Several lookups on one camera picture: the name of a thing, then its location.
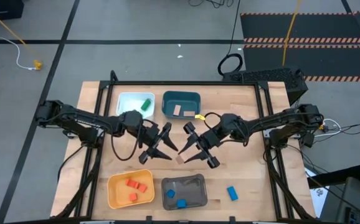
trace teal container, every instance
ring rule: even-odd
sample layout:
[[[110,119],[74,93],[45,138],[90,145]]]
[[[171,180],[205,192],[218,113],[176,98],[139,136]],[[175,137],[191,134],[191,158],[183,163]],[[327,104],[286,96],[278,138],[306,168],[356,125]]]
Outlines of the teal container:
[[[174,107],[180,105],[179,116],[173,115]],[[196,92],[186,91],[166,91],[162,99],[162,113],[167,118],[194,119],[193,117],[185,117],[185,111],[194,111],[195,114],[201,112],[201,96]]]

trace orange container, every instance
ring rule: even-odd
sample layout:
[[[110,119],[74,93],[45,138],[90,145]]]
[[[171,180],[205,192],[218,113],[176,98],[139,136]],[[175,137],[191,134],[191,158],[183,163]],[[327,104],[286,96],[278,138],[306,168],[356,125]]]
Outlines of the orange container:
[[[126,179],[145,184],[147,190],[143,193],[127,186]],[[153,174],[146,169],[111,176],[107,182],[107,189],[108,204],[113,209],[152,202],[155,197]],[[137,193],[137,200],[134,202],[129,199],[129,194],[132,193]]]

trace white container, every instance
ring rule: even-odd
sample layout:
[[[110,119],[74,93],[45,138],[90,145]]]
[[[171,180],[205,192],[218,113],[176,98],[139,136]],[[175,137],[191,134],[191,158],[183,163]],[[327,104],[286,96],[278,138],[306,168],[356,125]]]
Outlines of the white container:
[[[151,104],[146,111],[141,109],[143,103],[147,100],[151,100]],[[155,107],[155,95],[153,93],[120,93],[118,104],[116,106],[116,115],[119,116],[124,112],[136,110],[143,115],[143,119],[146,119],[154,114]]]

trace gray container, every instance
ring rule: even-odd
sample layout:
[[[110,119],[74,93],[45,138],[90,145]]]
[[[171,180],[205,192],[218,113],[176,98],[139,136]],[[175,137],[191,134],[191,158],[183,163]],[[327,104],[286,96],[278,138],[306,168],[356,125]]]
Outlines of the gray container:
[[[166,195],[168,190],[174,190],[173,198]],[[196,174],[188,177],[164,178],[162,180],[162,201],[165,210],[175,210],[177,200],[186,200],[186,208],[205,206],[207,203],[207,194],[205,178],[202,174]]]

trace white cable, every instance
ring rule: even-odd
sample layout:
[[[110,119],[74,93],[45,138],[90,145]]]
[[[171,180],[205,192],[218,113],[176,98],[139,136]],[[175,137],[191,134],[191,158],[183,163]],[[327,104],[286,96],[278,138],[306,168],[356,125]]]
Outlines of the white cable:
[[[18,61],[19,61],[19,56],[20,56],[20,54],[21,54],[21,51],[19,50],[19,47],[18,47],[17,44],[15,44],[13,41],[10,41],[10,40],[5,39],[4,37],[0,37],[0,39],[5,40],[5,41],[9,42],[10,44],[14,44],[14,45],[17,47],[18,55],[17,55],[16,63],[17,63],[17,65],[18,65],[19,67],[25,68],[25,69],[28,69],[28,70],[36,70],[36,68],[34,68],[34,67],[32,67],[32,68],[31,68],[31,67],[24,67],[24,66],[22,66],[22,65],[19,64]]]
[[[334,121],[333,119],[326,118],[326,119],[323,120],[323,122],[325,122],[325,121],[332,121],[332,122],[334,122],[334,123],[338,126],[339,131],[337,131],[337,132],[335,132],[335,133],[319,134],[319,135],[316,135],[315,137],[331,136],[331,135],[339,134],[339,133],[342,131],[341,126],[338,124],[338,122]]]

